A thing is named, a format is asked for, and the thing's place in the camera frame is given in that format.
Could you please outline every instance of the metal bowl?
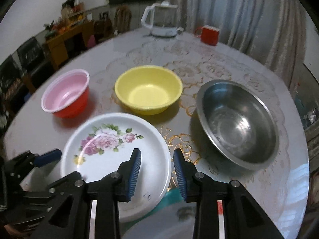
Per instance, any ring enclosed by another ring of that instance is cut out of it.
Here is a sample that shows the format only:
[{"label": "metal bowl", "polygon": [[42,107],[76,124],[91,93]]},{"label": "metal bowl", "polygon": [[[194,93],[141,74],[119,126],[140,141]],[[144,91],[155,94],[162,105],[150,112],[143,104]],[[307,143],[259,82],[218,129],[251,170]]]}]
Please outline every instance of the metal bowl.
[{"label": "metal bowl", "polygon": [[265,168],[274,160],[279,145],[275,121],[244,86],[209,81],[197,93],[196,105],[205,133],[226,158],[250,170]]}]

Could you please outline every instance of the gray curtain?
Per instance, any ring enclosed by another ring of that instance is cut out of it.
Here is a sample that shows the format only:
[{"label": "gray curtain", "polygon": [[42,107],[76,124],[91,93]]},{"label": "gray curtain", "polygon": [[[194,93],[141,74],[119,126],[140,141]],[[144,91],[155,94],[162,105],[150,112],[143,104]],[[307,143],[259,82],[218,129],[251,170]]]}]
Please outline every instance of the gray curtain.
[{"label": "gray curtain", "polygon": [[181,27],[193,32],[211,25],[220,42],[249,55],[281,77],[292,89],[303,63],[305,9],[298,0],[168,0],[178,5]]}]

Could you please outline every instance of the mug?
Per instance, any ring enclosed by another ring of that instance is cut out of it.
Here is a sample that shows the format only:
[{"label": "mug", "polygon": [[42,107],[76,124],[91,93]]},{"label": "mug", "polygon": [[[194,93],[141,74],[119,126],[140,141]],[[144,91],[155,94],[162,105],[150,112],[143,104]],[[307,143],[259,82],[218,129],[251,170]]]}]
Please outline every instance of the mug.
[{"label": "mug", "polygon": [[[202,33],[200,35],[197,35],[196,33],[199,30],[201,30]],[[200,37],[201,42],[204,42],[208,45],[216,46],[218,42],[219,31],[220,30],[218,28],[205,25],[204,27],[198,27],[195,30],[194,35],[196,37]]]}]

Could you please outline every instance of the table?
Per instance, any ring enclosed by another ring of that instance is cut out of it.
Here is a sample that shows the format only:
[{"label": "table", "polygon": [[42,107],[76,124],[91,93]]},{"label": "table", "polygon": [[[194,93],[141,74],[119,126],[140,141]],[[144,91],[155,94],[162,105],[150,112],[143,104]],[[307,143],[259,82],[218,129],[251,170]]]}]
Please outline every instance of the table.
[{"label": "table", "polygon": [[93,22],[86,21],[82,24],[71,27],[70,30],[67,30],[64,33],[46,41],[51,53],[52,64],[54,65],[55,69],[58,69],[59,65],[69,58],[64,41],[79,33],[82,33],[84,45],[87,46],[87,41],[89,40],[90,36],[94,35]]},{"label": "table", "polygon": [[[114,93],[117,77],[136,65],[160,65],[172,69],[183,82],[180,100],[165,112],[143,117],[163,135],[172,153],[180,147],[197,170],[213,179],[239,180],[253,195],[287,239],[296,238],[307,203],[309,162],[302,124],[284,83],[273,72],[250,57],[224,44],[204,45],[191,34],[155,38],[137,29],[106,41],[69,62],[42,85],[13,120],[5,137],[8,158],[31,150],[42,154],[63,150],[76,128],[90,117],[105,112],[129,112]],[[90,97],[86,110],[74,119],[58,119],[45,113],[41,96],[57,76],[75,68],[90,74]],[[206,138],[195,112],[200,86],[211,79],[233,80],[256,93],[275,118],[279,130],[279,152],[274,162],[256,172],[236,166],[216,152]],[[59,164],[35,169],[23,183],[24,189],[60,177]],[[173,172],[170,188],[176,185]]]}]

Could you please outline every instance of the pink bowl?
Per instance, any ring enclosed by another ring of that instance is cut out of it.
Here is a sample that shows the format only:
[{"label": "pink bowl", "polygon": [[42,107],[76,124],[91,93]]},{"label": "pink bowl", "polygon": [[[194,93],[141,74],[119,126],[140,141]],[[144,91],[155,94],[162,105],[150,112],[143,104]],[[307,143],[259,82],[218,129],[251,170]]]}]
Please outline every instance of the pink bowl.
[{"label": "pink bowl", "polygon": [[89,73],[83,69],[71,70],[59,76],[42,95],[42,109],[59,118],[77,116],[87,105],[89,81]]}]

